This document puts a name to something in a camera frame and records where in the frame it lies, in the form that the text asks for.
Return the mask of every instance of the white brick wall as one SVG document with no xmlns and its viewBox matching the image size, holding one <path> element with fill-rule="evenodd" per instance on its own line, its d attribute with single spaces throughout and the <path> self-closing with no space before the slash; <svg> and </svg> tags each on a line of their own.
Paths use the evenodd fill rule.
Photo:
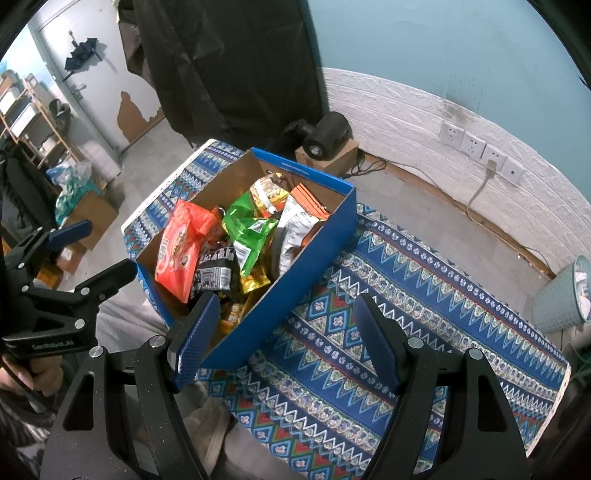
<svg viewBox="0 0 591 480">
<path fill-rule="evenodd" d="M 465 204 L 485 168 L 439 141 L 441 123 L 448 120 L 525 168 L 518 186 L 495 176 L 473 202 L 474 210 L 520 244 L 541 251 L 555 273 L 577 255 L 591 257 L 591 204 L 529 145 L 476 113 L 411 86 L 347 70 L 323 73 L 330 109 L 347 117 L 365 151 L 421 168 Z"/>
</svg>

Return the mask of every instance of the blue box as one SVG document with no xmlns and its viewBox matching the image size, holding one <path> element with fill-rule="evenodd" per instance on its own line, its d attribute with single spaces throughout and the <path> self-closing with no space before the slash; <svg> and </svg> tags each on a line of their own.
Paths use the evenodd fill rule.
<svg viewBox="0 0 591 480">
<path fill-rule="evenodd" d="M 235 369 L 279 325 L 355 233 L 357 225 L 356 192 L 350 183 L 253 148 L 238 161 L 222 170 L 192 200 L 212 209 L 228 208 L 248 191 L 259 178 L 270 172 L 285 175 L 292 186 L 303 183 L 329 212 L 330 218 L 302 249 L 291 267 L 262 296 L 240 324 L 205 357 L 203 367 Z M 154 271 L 162 232 L 156 235 L 137 258 L 139 280 L 148 299 L 170 326 L 175 318 L 187 314 L 186 306 L 154 281 Z"/>
</svg>

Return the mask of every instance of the umbrella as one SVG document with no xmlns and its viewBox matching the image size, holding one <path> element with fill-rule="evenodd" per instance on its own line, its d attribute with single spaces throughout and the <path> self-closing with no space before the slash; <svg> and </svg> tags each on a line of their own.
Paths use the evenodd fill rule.
<svg viewBox="0 0 591 480">
<path fill-rule="evenodd" d="M 72 32 L 69 32 L 70 36 L 72 37 L 72 45 L 74 45 L 74 50 L 71 53 L 71 57 L 66 59 L 66 66 L 64 67 L 65 70 L 69 72 L 69 74 L 64 78 L 64 81 L 70 78 L 71 75 L 74 74 L 76 70 L 82 68 L 86 60 L 88 60 L 93 55 L 99 60 L 102 58 L 96 52 L 96 38 L 87 38 L 85 41 L 77 43 L 72 36 Z"/>
</svg>

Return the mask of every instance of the gray trash can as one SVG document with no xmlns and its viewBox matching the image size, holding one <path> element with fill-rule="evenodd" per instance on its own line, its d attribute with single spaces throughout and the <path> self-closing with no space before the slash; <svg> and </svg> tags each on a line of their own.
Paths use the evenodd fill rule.
<svg viewBox="0 0 591 480">
<path fill-rule="evenodd" d="M 535 296 L 534 325 L 541 332 L 554 332 L 585 322 L 575 291 L 575 272 L 586 272 L 587 281 L 591 281 L 591 262 L 579 255 Z"/>
</svg>

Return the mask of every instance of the orange snack bag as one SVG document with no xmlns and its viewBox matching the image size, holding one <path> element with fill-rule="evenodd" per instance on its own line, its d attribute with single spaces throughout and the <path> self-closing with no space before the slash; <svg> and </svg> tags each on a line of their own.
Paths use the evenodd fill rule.
<svg viewBox="0 0 591 480">
<path fill-rule="evenodd" d="M 179 200 L 160 241 L 154 278 L 183 303 L 189 300 L 202 243 L 219 240 L 218 216 L 199 205 Z"/>
</svg>

